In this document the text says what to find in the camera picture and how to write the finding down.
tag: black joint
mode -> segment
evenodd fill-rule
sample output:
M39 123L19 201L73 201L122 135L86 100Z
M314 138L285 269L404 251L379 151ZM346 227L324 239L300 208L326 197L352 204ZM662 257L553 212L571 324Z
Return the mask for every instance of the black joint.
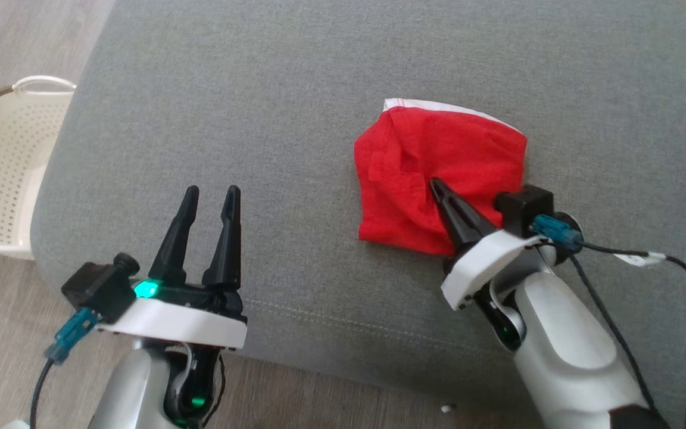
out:
M113 265L125 271L125 273L128 274L128 277L139 272L139 263L125 253L118 253L118 255L113 258Z
M531 231L534 218L538 215L554 215L552 192L525 185L515 193L501 192L494 198L494 209L501 212L501 227L520 238L536 235Z
M481 312L484 313L488 322L492 325L492 328L501 343L509 351L517 350L517 348L520 347L520 344L522 344L523 339L520 337L520 333L517 331L517 328L515 328L515 324L512 320L496 306L494 299L491 296L490 284L487 283L484 287L480 288L473 296L473 299Z
M613 408L610 414L610 427L614 429L669 429L669 424L657 412L636 404Z

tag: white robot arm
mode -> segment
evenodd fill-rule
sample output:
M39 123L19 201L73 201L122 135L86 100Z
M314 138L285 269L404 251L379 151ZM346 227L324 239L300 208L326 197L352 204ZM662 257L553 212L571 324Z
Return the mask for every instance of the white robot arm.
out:
M444 298L454 310L474 303L484 312L514 353L545 426L669 427L648 407L610 335L551 271L563 255L528 230L537 215L555 215L552 194L530 187L501 196L506 228L497 230L440 179L431 188L457 250L444 267Z
M77 314L97 315L95 320L102 322L97 329L134 338L133 350L116 366L89 429L200 429L218 407L224 383L220 354L242 348L248 331L238 293L240 190L229 188L213 261L201 284L191 285L182 266L198 196L197 187L188 188L148 279L130 287L128 277L139 265L121 254L112 266L85 264L63 285ZM55 350L69 350L63 337L56 339ZM59 364L66 356L54 361ZM32 412L32 429L35 422Z

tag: gray couch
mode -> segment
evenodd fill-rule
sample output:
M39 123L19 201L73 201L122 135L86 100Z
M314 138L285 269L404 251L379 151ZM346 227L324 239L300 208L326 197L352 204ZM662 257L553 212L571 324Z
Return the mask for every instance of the gray couch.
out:
M530 411L478 310L441 298L438 258L357 241L353 142L389 97L514 125L526 180L589 239L686 260L686 2L222 0L117 3L49 162L36 263L55 288L118 251L146 272L197 184L185 266L197 281L234 183L241 353ZM582 260L680 426L686 275ZM572 268L559 272L588 301Z

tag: plastic basket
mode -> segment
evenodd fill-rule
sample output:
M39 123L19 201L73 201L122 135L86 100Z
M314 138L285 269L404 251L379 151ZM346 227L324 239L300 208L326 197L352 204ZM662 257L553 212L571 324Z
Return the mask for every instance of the plastic basket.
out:
M54 84L60 92L28 91ZM30 76L0 90L0 253L33 259L30 222L46 164L76 85L52 76Z

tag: red cloth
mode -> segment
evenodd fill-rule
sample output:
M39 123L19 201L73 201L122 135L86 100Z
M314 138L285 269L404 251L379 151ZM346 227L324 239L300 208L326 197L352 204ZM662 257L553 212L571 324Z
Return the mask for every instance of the red cloth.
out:
M378 122L354 144L359 239L452 254L428 181L443 179L498 226L494 197L519 190L525 148L522 133L488 115L431 101L386 100Z

